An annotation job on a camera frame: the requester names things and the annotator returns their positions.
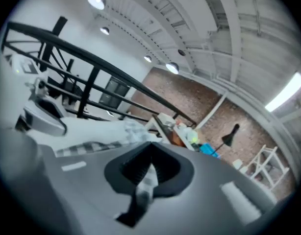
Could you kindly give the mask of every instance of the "white tape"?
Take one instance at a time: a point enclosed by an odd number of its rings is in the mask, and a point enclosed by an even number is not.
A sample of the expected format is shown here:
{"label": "white tape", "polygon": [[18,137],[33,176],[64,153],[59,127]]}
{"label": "white tape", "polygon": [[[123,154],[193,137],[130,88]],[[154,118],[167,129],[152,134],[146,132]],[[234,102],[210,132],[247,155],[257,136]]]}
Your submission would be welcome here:
{"label": "white tape", "polygon": [[80,169],[85,166],[86,166],[86,162],[81,161],[81,162],[78,162],[75,164],[69,164],[69,165],[62,166],[61,168],[63,171],[70,171],[70,170]]}

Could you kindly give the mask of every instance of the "white vertical pole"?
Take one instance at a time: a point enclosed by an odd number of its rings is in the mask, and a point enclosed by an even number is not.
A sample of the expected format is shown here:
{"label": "white vertical pole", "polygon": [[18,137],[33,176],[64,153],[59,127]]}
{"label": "white vertical pole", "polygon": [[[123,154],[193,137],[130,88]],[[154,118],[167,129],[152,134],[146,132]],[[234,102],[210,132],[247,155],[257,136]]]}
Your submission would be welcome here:
{"label": "white vertical pole", "polygon": [[228,95],[228,92],[225,92],[223,96],[220,98],[218,103],[214,106],[214,108],[207,114],[207,116],[197,125],[195,129],[200,129],[203,127],[204,124],[207,123],[207,121],[215,114],[215,112],[218,110],[218,108],[221,106],[223,101],[226,99]]}

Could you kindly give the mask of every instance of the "white wall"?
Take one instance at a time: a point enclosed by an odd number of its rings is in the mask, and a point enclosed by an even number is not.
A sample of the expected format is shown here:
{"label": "white wall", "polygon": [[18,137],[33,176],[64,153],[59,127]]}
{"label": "white wall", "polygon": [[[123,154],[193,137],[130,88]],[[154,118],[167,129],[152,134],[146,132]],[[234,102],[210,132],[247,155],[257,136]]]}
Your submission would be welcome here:
{"label": "white wall", "polygon": [[[140,48],[140,45],[117,26],[108,25],[108,21],[101,17],[94,19],[92,8],[87,0],[22,0],[10,15],[9,20],[52,30],[60,16],[68,19],[59,35],[61,39],[99,56],[138,81],[143,81],[150,71],[151,66],[143,59],[144,50]],[[100,32],[100,28],[103,26],[109,27],[109,36]],[[15,33],[10,34],[8,39],[28,39],[28,37]],[[21,49],[38,50],[39,46],[21,44]],[[56,50],[53,52],[60,59]],[[81,78],[88,79],[92,69],[91,65],[65,52],[62,54],[66,62],[70,58],[75,60],[71,70],[72,74],[78,74]],[[50,61],[57,66],[53,58],[50,58]],[[56,81],[62,81],[57,73],[49,70],[49,74]],[[104,88],[110,77],[109,74],[100,71],[95,84]],[[84,85],[80,83],[78,85],[82,89],[84,88]],[[128,97],[131,97],[133,93],[134,90],[130,90]],[[99,101],[100,96],[101,92],[96,90],[92,90],[90,93],[90,99],[95,102]]]}

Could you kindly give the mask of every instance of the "blue object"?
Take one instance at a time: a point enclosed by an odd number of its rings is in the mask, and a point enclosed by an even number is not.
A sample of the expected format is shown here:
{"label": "blue object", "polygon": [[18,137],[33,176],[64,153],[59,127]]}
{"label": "blue object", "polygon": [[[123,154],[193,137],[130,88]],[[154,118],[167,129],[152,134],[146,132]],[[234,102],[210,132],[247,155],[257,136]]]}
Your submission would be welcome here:
{"label": "blue object", "polygon": [[[204,143],[201,147],[200,150],[202,153],[207,154],[207,155],[211,155],[215,152],[215,150],[210,146],[209,143]],[[213,157],[218,158],[219,154],[217,152],[215,152],[213,155]]]}

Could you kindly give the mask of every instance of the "window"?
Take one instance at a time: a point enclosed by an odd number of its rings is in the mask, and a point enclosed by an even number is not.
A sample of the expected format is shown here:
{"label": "window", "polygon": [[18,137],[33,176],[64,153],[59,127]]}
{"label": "window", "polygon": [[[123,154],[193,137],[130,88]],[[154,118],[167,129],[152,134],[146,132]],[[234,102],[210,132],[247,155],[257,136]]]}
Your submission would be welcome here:
{"label": "window", "polygon": [[[126,85],[124,82],[120,81],[115,77],[111,77],[106,86],[106,90],[110,92],[114,92],[115,94],[121,96],[125,96],[130,88],[131,88],[130,86]],[[121,103],[121,100],[103,93],[100,97],[99,103],[108,106],[110,108],[117,109]]]}

